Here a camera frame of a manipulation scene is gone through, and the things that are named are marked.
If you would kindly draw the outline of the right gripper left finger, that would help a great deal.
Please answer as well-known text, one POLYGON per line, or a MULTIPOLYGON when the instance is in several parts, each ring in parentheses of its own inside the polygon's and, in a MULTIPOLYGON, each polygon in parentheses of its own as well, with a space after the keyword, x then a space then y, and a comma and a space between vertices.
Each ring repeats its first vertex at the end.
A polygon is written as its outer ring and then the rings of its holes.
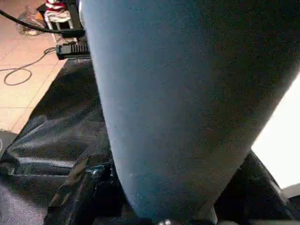
POLYGON ((53 197, 46 225, 136 225, 109 157, 77 161, 53 197))

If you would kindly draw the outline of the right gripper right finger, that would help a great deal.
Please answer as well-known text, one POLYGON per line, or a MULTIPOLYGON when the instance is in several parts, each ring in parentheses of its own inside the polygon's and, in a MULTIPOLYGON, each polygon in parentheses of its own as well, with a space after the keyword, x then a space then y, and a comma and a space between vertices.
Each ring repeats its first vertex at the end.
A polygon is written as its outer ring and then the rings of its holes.
POLYGON ((300 207, 291 202, 250 151, 214 204, 219 220, 249 225, 256 221, 299 222, 300 207))

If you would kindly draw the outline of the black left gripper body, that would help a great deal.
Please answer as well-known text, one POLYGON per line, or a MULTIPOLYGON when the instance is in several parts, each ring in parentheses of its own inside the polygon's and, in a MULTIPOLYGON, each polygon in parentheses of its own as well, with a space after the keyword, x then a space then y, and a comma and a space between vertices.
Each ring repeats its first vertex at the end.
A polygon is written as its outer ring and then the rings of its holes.
POLYGON ((90 49, 87 44, 56 45, 56 55, 59 60, 90 59, 90 49))

